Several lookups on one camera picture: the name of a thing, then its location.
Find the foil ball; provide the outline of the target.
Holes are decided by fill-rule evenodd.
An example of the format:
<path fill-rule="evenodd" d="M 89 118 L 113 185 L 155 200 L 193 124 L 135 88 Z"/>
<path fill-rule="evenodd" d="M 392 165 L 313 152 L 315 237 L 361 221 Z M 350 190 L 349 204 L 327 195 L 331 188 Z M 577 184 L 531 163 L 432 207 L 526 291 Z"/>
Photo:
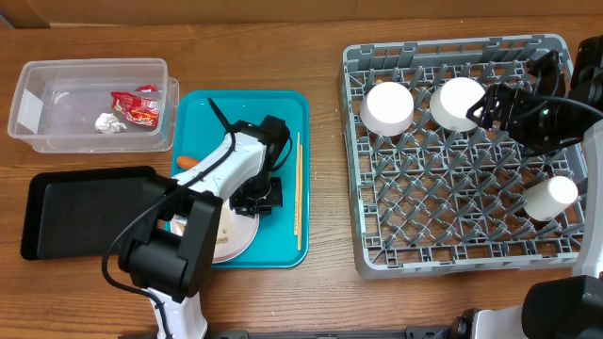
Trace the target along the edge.
<path fill-rule="evenodd" d="M 115 134 L 126 130 L 127 126 L 121 122 L 113 113 L 102 113 L 94 123 L 94 127 L 102 134 Z"/>

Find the red snack wrapper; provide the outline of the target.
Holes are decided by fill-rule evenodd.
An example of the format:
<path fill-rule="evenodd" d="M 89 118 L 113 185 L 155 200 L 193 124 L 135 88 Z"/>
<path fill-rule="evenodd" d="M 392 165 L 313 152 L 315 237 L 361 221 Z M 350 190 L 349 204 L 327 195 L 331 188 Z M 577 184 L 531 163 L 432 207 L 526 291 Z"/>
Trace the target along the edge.
<path fill-rule="evenodd" d="M 156 84 L 143 85 L 133 92 L 112 91 L 112 109 L 137 125 L 156 128 L 161 112 L 160 92 Z"/>

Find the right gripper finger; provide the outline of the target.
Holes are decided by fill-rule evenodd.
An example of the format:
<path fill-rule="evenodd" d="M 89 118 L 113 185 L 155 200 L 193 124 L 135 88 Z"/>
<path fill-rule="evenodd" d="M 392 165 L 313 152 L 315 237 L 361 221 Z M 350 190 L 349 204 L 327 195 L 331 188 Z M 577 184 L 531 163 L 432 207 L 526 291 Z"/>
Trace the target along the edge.
<path fill-rule="evenodd" d="M 478 127 L 491 129 L 495 100 L 493 94 L 485 93 L 475 104 L 467 109 L 466 117 Z"/>
<path fill-rule="evenodd" d="M 557 51 L 551 50 L 538 59 L 530 59 L 527 66 L 528 73 L 536 77 L 531 97 L 562 95 L 562 71 Z"/>

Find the peanuts and rice scraps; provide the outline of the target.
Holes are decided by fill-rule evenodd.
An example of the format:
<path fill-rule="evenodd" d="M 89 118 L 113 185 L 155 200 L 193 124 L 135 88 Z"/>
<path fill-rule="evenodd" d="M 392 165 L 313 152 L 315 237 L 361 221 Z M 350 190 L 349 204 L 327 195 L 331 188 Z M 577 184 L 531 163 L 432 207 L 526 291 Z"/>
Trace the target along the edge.
<path fill-rule="evenodd" d="M 233 221 L 230 211 L 222 211 L 220 214 L 220 224 L 217 234 L 217 244 L 222 245 L 229 242 L 231 237 L 235 235 L 235 222 Z"/>

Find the white cup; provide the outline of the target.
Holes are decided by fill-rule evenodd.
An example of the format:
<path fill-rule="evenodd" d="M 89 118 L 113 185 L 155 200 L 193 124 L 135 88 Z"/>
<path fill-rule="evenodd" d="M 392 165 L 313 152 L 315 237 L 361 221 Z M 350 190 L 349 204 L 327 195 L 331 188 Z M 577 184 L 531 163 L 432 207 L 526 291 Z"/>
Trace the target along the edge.
<path fill-rule="evenodd" d="M 523 193 L 524 210 L 538 221 L 551 221 L 579 196 L 577 185 L 568 177 L 554 176 Z"/>

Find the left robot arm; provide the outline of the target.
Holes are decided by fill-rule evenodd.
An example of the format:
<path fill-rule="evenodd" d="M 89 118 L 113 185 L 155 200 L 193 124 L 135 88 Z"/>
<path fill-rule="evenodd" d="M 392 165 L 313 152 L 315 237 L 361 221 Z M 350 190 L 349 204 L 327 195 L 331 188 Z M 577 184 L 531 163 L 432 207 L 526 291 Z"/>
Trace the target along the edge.
<path fill-rule="evenodd" d="M 274 176 L 292 148 L 285 121 L 226 123 L 221 145 L 174 178 L 156 176 L 142 187 L 144 211 L 115 239 L 124 289 L 152 302 L 160 338 L 205 338 L 199 287 L 209 271 L 223 207 L 257 221 L 284 204 Z"/>

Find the pink bowl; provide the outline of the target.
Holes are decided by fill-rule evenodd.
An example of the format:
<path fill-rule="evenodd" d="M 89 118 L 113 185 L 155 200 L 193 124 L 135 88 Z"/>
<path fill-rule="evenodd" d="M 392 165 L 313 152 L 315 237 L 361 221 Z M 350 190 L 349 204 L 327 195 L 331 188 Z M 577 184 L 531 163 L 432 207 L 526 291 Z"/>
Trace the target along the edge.
<path fill-rule="evenodd" d="M 399 83 L 382 82 L 364 97 L 360 117 L 370 132 L 393 137 L 404 133 L 411 126 L 414 106 L 410 90 Z"/>

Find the white bowl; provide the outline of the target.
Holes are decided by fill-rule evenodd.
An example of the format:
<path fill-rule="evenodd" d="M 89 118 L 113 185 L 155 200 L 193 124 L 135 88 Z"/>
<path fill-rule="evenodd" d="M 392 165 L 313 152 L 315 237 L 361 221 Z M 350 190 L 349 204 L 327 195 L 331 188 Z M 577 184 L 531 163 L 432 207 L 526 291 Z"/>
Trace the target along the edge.
<path fill-rule="evenodd" d="M 444 129 L 468 132 L 477 127 L 466 114 L 485 94 L 485 89 L 476 80 L 458 77 L 448 80 L 438 88 L 430 99 L 433 119 Z"/>

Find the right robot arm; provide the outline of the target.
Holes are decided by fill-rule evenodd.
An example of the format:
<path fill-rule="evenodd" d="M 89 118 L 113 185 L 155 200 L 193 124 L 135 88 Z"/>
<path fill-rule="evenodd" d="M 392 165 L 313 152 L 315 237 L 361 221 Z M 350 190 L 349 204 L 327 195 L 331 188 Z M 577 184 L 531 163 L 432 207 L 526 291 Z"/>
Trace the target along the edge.
<path fill-rule="evenodd" d="M 466 112 L 489 129 L 497 123 L 526 157 L 569 152 L 578 174 L 583 236 L 571 277 L 535 284 L 523 303 L 500 310 L 470 309 L 452 332 L 465 338 L 599 338 L 602 335 L 602 39 L 579 44 L 571 81 L 562 81 L 559 55 L 528 63 L 532 91 L 493 85 Z"/>

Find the pink dinner plate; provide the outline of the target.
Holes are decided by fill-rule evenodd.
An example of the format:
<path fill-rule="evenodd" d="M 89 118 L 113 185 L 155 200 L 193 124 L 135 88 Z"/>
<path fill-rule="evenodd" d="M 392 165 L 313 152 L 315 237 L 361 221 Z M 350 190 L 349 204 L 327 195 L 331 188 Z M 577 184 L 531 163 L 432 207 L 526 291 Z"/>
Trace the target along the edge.
<path fill-rule="evenodd" d="M 259 217 L 237 215 L 234 210 L 230 209 L 229 202 L 223 204 L 222 211 L 231 212 L 233 221 L 235 222 L 235 235 L 226 244 L 218 245 L 216 240 L 213 264 L 221 264 L 240 255 L 252 244 L 259 228 Z"/>

